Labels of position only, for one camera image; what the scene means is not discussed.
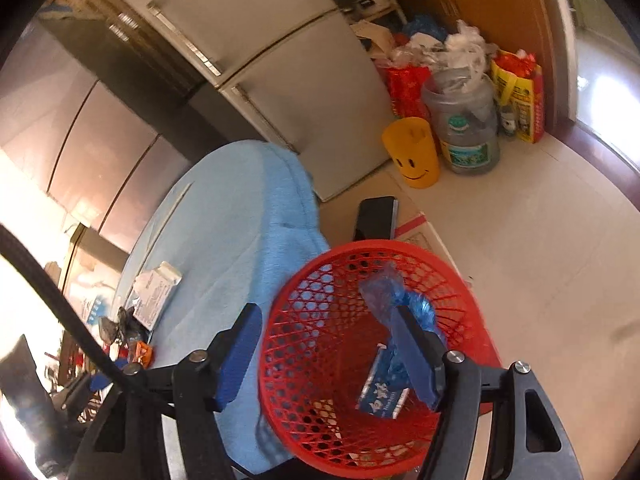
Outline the blue plastic wrapper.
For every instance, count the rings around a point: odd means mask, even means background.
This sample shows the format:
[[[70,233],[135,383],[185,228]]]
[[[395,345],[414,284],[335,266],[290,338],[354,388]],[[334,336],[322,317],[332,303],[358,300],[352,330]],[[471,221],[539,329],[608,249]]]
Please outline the blue plastic wrapper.
[[[434,366],[425,363],[424,367],[418,370],[416,367],[419,363],[416,359],[404,357],[412,338],[399,333],[392,319],[392,315],[400,308],[406,308],[423,333],[434,334],[439,340],[440,350],[437,357],[440,358],[446,348],[447,339],[437,326],[436,311],[430,300],[420,292],[408,288],[396,266],[391,263],[385,263],[378,273],[361,281],[359,291],[369,311],[390,333],[382,351],[382,362],[376,367],[375,374],[386,382],[390,391],[400,391],[414,388],[410,372],[410,368],[414,368],[416,378],[422,382],[420,389],[429,388],[431,393],[435,393]]]

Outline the orange plastic bag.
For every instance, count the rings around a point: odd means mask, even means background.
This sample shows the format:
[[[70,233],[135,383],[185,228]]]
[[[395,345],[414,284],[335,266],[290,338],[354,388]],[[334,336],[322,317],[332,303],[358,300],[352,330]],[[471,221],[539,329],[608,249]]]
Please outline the orange plastic bag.
[[[149,368],[153,362],[153,348],[143,341],[137,341],[132,350],[132,362],[140,364],[143,368]]]

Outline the blue white packet in basket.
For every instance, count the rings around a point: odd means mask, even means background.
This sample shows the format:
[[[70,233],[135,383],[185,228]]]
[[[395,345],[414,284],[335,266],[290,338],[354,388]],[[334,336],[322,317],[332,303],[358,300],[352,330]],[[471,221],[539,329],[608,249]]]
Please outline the blue white packet in basket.
[[[379,344],[356,408],[377,418],[396,419],[410,390],[409,376],[396,348]]]

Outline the red plastic mesh basket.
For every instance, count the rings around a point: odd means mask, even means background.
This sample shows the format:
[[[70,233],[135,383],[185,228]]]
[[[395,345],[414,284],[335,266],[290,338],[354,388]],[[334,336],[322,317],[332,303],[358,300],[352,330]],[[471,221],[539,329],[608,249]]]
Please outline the red plastic mesh basket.
[[[273,301],[262,336],[259,400],[288,452],[334,476],[384,478],[420,466],[438,423],[413,393],[394,418],[357,408],[378,347],[390,336],[359,284],[386,263],[434,307],[448,348],[480,365],[500,364],[470,290],[432,252],[397,240],[364,240],[306,264]]]

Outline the grey crumpled wrapper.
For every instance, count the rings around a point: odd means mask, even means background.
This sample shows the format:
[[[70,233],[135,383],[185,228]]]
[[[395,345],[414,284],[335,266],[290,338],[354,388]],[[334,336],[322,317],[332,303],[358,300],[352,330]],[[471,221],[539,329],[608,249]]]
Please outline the grey crumpled wrapper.
[[[121,344],[126,344],[126,342],[134,338],[136,334],[132,322],[134,322],[132,310],[120,307],[114,320],[107,316],[100,316],[98,318],[99,336],[104,344],[108,344],[109,346],[116,341],[119,341]]]

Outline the blue table cloth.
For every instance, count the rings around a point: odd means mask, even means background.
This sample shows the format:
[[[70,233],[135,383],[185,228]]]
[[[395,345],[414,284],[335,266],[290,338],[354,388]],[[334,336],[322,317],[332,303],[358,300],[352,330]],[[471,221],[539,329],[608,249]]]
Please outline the blue table cloth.
[[[182,279],[151,338],[156,367],[175,365],[229,328],[246,304],[269,312],[284,284],[329,249],[308,172],[260,141],[218,148],[169,190],[122,270],[116,301],[167,262]]]

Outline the yellow smiley face bucket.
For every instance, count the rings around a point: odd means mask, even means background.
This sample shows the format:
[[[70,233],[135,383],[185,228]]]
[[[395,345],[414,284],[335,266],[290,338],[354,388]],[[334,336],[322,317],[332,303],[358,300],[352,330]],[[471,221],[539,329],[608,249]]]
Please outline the yellow smiley face bucket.
[[[440,175],[439,159],[427,120],[406,117],[392,122],[382,133],[390,159],[410,188],[429,188]]]

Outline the large clear water jug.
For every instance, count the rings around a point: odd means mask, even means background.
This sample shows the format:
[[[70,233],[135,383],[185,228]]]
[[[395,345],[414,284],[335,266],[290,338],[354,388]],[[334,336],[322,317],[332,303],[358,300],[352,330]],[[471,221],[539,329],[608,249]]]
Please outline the large clear water jug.
[[[421,98],[431,114],[446,166],[455,174],[486,174],[500,158],[494,87],[466,68],[442,70],[424,82]]]

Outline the grey panel cabinet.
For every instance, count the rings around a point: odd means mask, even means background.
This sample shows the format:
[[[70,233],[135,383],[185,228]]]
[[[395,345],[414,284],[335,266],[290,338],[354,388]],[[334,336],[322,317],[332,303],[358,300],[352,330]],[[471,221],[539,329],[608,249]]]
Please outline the grey panel cabinet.
[[[37,188],[125,252],[190,166],[36,23],[1,70],[1,148]]]

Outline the red gift bag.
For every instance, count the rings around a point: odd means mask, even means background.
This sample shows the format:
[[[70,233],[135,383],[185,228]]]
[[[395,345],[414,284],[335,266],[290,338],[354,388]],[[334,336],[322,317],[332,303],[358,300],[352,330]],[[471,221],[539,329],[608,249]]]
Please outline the red gift bag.
[[[430,112],[422,101],[422,88],[430,77],[431,71],[426,66],[386,68],[386,89],[396,117],[431,119]]]

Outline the yellow red shopping bag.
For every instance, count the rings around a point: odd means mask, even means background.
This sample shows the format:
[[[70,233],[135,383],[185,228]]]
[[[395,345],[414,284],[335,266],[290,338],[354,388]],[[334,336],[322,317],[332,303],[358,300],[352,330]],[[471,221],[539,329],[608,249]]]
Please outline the yellow red shopping bag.
[[[499,50],[490,76],[503,134],[537,143],[544,135],[544,77],[535,55]]]

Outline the white plastic bags pile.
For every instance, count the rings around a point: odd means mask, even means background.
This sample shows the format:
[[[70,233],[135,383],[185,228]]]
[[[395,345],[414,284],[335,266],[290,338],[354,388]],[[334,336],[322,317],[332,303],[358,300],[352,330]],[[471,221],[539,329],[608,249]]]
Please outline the white plastic bags pile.
[[[390,62],[396,68],[425,66],[433,74],[461,70],[466,76],[480,78],[499,48],[487,42],[477,27],[462,20],[457,25],[458,31],[444,40],[426,32],[412,32],[406,44],[392,51]]]

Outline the silver two-door refrigerator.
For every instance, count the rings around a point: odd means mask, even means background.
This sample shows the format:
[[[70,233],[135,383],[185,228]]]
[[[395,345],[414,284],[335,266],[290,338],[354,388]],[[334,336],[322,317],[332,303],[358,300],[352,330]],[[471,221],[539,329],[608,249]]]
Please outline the silver two-door refrigerator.
[[[390,97],[333,0],[124,0],[268,141],[294,152],[322,200],[387,159]]]

